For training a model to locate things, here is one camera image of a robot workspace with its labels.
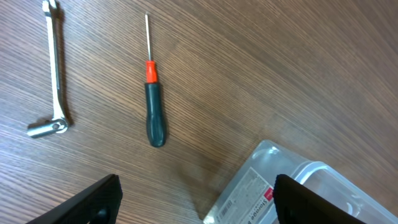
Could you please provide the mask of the black red-collared screwdriver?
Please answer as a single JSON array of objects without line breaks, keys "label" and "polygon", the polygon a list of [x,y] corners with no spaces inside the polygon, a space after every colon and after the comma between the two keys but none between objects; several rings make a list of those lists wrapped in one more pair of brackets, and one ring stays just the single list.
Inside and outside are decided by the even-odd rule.
[{"label": "black red-collared screwdriver", "polygon": [[167,128],[162,107],[161,85],[158,81],[155,61],[152,60],[150,46],[149,13],[145,13],[146,41],[148,60],[146,60],[146,130],[149,143],[153,147],[162,147],[167,139]]}]

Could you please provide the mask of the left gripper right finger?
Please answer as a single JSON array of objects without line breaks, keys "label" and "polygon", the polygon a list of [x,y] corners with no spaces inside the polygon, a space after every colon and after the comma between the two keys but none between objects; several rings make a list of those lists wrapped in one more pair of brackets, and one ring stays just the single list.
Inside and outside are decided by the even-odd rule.
[{"label": "left gripper right finger", "polygon": [[364,224],[285,174],[273,191],[280,224]]}]

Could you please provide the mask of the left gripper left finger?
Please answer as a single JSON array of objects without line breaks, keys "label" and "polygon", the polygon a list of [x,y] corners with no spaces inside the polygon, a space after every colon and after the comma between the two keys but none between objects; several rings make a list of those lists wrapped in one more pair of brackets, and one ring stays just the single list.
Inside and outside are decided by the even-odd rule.
[{"label": "left gripper left finger", "polygon": [[123,192],[110,174],[27,224],[115,224]]}]

